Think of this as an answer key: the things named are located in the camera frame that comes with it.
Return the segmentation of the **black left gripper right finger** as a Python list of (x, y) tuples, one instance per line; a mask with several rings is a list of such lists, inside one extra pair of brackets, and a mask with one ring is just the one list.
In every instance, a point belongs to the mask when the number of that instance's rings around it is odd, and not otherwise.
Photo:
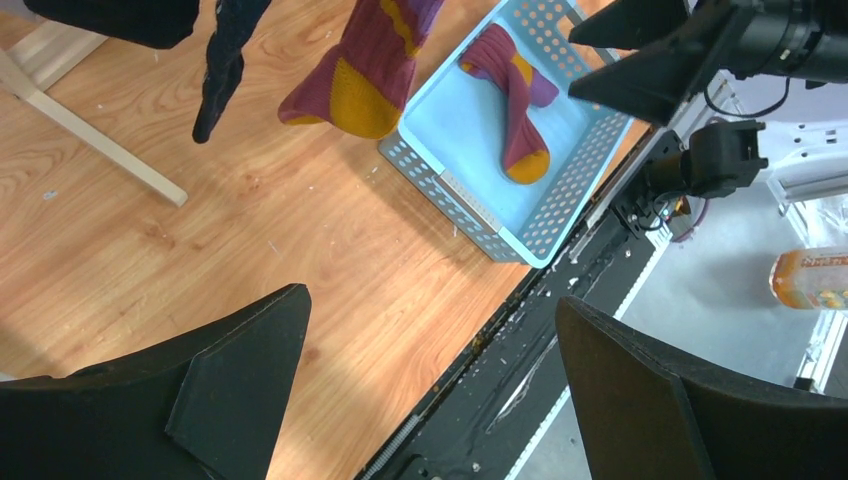
[(844, 399), (763, 381), (583, 300), (555, 324), (595, 479), (843, 479)]

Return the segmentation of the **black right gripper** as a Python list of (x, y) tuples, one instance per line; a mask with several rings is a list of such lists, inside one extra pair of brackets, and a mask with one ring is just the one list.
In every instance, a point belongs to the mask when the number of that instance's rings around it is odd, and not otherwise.
[(845, 1), (616, 0), (572, 28), (572, 44), (630, 55), (569, 95), (666, 126), (720, 70), (807, 83), (847, 81)]

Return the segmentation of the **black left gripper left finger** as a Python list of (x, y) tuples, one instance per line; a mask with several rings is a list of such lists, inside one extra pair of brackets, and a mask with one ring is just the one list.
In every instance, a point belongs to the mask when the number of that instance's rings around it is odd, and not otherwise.
[(263, 479), (312, 301), (291, 284), (63, 378), (1, 385), (5, 479)]

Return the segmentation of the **purple orange striped sock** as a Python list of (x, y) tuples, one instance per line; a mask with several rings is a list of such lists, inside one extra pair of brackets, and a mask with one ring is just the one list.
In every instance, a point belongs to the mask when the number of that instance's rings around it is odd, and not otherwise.
[(417, 56), (443, 4), (358, 1), (339, 42), (279, 105), (279, 120), (326, 122), (366, 139), (387, 136), (406, 107)]
[(550, 152), (528, 111), (549, 106), (559, 95), (558, 87), (522, 56), (511, 35), (496, 23), (467, 47), (459, 66), (470, 76), (491, 82), (506, 96), (501, 159), (505, 175), (522, 185), (542, 179), (550, 167)]

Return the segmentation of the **light blue plastic basket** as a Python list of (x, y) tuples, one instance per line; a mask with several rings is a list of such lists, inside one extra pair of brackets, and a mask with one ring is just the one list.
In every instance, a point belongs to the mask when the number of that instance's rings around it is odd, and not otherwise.
[[(585, 19), (576, 1), (502, 1), (408, 101), (380, 153), (491, 260), (546, 266), (616, 157), (632, 118), (573, 98), (571, 84), (616, 61), (609, 49), (571, 44)], [(547, 106), (519, 107), (461, 57), (492, 26), (557, 88)], [(505, 166), (519, 122), (542, 139), (545, 174), (528, 184)]]

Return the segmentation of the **navy blue sock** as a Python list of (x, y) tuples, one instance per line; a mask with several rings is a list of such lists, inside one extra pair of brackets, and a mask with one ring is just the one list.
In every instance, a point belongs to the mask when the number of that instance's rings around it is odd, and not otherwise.
[(192, 131), (196, 144), (209, 141), (240, 85), (245, 67), (243, 48), (270, 4), (270, 0), (216, 2), (216, 28), (206, 48), (202, 101)]

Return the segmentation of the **grey striped sock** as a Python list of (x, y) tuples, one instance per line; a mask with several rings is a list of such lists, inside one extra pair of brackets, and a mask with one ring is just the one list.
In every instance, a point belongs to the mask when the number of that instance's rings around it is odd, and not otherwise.
[(51, 21), (154, 49), (171, 49), (193, 33), (198, 0), (26, 0)]

